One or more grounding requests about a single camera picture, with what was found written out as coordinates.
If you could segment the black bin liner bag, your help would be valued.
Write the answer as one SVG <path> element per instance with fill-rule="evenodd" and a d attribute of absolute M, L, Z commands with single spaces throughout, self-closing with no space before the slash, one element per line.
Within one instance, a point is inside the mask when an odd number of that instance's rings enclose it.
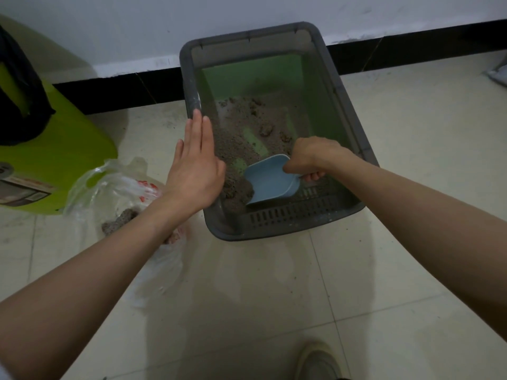
<path fill-rule="evenodd" d="M 0 25 L 0 146 L 34 140 L 54 114 L 40 77 Z"/>

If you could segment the person's right forearm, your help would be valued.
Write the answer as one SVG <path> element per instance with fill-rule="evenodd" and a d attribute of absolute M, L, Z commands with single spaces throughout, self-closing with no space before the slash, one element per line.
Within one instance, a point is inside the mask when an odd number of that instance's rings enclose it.
<path fill-rule="evenodd" d="M 325 165 L 416 261 L 507 342 L 507 221 L 348 151 L 332 154 Z"/>

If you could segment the litter clumps in bag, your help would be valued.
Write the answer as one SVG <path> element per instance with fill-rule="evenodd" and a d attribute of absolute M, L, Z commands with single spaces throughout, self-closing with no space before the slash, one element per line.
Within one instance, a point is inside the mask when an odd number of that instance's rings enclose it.
<path fill-rule="evenodd" d="M 104 236 L 109 236 L 114 232 L 118 231 L 125 224 L 129 223 L 135 217 L 139 215 L 140 211 L 137 208 L 125 209 L 115 219 L 106 221 L 101 225 L 101 231 Z"/>

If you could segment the clear plastic bag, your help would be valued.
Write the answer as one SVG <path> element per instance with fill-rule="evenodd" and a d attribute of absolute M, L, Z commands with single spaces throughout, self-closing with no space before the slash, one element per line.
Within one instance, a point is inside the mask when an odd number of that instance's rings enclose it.
<path fill-rule="evenodd" d="M 143 158 L 134 158 L 128 165 L 109 159 L 75 182 L 63 215 L 73 231 L 69 238 L 76 243 L 76 253 L 105 238 L 102 223 L 128 208 L 137 208 L 141 213 L 161 195 L 164 183 L 149 177 L 147 171 Z M 122 300 L 140 309 L 153 306 L 179 279 L 186 246 L 187 228 L 181 225 L 141 268 Z"/>

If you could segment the person's right hand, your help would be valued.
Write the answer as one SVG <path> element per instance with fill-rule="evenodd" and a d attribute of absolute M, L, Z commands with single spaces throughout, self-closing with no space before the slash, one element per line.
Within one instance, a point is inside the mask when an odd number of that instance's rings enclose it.
<path fill-rule="evenodd" d="M 337 177 L 354 157 L 349 149 L 337 141 L 316 136 L 298 138 L 293 151 L 305 154 L 305 173 L 301 174 L 301 179 L 306 182 L 317 181 L 326 175 Z"/>

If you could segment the lime green trash bin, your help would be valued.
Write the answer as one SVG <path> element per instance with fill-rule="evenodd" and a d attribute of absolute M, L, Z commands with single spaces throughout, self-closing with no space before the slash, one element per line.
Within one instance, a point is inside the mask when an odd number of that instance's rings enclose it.
<path fill-rule="evenodd" d="M 55 114 L 34 140 L 0 146 L 0 208 L 57 215 L 74 183 L 118 152 L 104 131 L 40 79 Z"/>

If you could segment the blue plastic litter scoop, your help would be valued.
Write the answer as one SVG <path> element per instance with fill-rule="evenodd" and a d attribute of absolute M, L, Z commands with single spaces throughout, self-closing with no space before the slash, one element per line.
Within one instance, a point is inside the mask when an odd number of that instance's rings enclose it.
<path fill-rule="evenodd" d="M 253 196 L 246 204 L 279 198 L 290 198 L 300 188 L 301 174 L 288 174 L 283 166 L 290 160 L 285 154 L 276 154 L 249 165 L 244 171 L 245 179 L 252 185 Z"/>

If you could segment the person's grey shoe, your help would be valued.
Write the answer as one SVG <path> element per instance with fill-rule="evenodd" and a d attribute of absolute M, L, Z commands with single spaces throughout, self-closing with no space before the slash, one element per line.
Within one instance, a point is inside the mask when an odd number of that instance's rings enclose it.
<path fill-rule="evenodd" d="M 325 343 L 312 342 L 298 358 L 294 380 L 349 380 L 343 376 L 333 350 Z"/>

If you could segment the grey and green litter box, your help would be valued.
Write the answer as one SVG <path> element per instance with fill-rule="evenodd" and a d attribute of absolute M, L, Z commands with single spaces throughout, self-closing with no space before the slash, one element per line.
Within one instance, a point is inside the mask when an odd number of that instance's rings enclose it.
<path fill-rule="evenodd" d="M 210 118 L 217 100 L 233 96 L 294 93 L 302 98 L 311 134 L 336 140 L 378 165 L 352 102 L 320 31 L 297 22 L 187 42 L 180 50 L 187 114 L 200 109 Z M 302 183 L 290 198 L 250 205 L 240 215 L 226 213 L 219 197 L 204 210 L 212 235 L 235 242 L 310 230 L 351 216 L 364 204 L 326 176 Z"/>

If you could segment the grey sack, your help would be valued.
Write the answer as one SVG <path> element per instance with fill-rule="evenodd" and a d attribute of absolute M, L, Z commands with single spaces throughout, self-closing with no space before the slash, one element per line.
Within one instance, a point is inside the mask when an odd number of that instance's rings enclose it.
<path fill-rule="evenodd" d="M 493 82 L 507 88 L 507 63 L 502 63 L 495 68 L 484 72 Z"/>

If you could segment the grey-brown cat litter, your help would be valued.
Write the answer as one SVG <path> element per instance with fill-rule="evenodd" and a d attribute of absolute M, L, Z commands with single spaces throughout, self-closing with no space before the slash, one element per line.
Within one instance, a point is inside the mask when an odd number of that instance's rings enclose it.
<path fill-rule="evenodd" d="M 290 156 L 295 140 L 311 134 L 309 115 L 301 97 L 283 92 L 228 97 L 209 107 L 214 151 L 227 166 L 222 205 L 244 214 L 254 195 L 244 171 L 276 154 Z"/>

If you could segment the person's left forearm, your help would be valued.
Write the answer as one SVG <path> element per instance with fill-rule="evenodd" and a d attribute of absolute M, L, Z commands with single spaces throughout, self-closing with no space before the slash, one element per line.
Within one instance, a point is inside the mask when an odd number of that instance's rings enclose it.
<path fill-rule="evenodd" d="M 170 195 L 0 302 L 0 379 L 59 380 L 198 199 Z"/>

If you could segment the person's left hand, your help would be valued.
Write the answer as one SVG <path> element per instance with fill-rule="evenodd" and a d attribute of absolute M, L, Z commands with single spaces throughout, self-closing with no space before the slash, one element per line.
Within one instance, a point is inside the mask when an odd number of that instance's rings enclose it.
<path fill-rule="evenodd" d="M 183 217 L 208 208 L 221 193 L 224 182 L 215 182 L 216 162 L 212 123 L 199 109 L 185 126 L 185 160 L 168 173 L 160 198 L 164 208 Z"/>

